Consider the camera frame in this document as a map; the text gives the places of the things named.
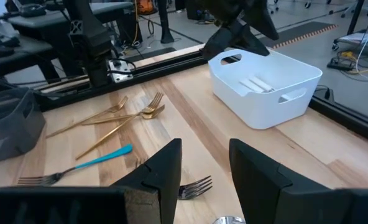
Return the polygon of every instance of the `floor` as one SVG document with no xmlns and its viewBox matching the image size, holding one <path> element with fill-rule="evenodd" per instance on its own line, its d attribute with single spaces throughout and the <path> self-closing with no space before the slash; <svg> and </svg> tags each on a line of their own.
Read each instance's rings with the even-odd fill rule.
<svg viewBox="0 0 368 224">
<path fill-rule="evenodd" d="M 332 0 L 330 5 L 326 5 L 325 0 L 314 0 L 311 7 L 305 9 L 305 1 L 294 2 L 292 0 L 279 0 L 276 5 L 279 7 L 279 11 L 272 14 L 271 17 L 278 31 L 290 29 L 310 21 L 338 25 L 338 28 L 281 47 L 277 49 L 277 51 L 320 68 L 323 71 L 320 84 L 327 85 L 334 90 L 334 97 L 338 103 L 368 115 L 368 82 L 354 81 L 336 70 L 326 68 L 326 64 L 336 55 L 336 53 L 331 50 L 332 41 L 335 38 L 345 35 L 348 25 L 350 24 L 351 14 L 348 14 L 345 18 L 341 18 L 340 16 L 341 11 L 350 3 L 352 3 L 352 1 Z M 140 29 L 144 39 L 144 42 L 139 48 L 142 54 L 165 47 L 173 47 L 179 50 L 198 45 L 206 42 L 217 30 L 217 27 L 212 24 L 199 25 L 196 21 L 188 20 L 185 12 L 176 13 L 173 11 L 168 14 L 168 19 L 171 33 L 176 41 L 171 44 L 161 44 L 161 28 L 159 26 L 160 19 L 158 14 L 140 18 Z M 154 23 L 155 28 L 154 36 L 151 37 L 147 28 L 149 21 Z M 356 30 L 363 29 L 367 25 L 368 17 L 363 11 L 357 23 Z M 341 45 L 341 49 L 345 47 L 348 47 L 348 45 Z M 135 50 L 130 50 L 127 53 L 127 57 L 136 54 L 138 53 Z M 58 61 L 54 61 L 54 63 L 57 66 L 59 64 Z M 28 73 L 32 74 L 30 76 L 31 81 L 42 79 L 42 75 L 38 68 L 28 68 L 10 74 L 7 76 L 7 79 L 10 82 L 27 82 L 29 77 L 27 75 Z"/>
</svg>

